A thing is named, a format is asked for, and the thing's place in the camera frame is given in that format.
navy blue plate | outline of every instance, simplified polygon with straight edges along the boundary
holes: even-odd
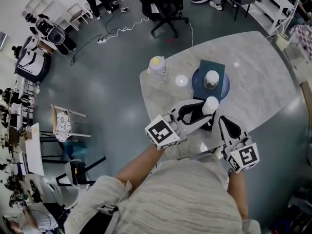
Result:
[[[197,68],[192,76],[192,89],[194,91],[194,87],[197,81],[197,75],[198,75],[199,68]],[[223,86],[221,91],[221,100],[223,100],[229,93],[231,87],[230,79],[226,73],[224,73],[223,78]]]

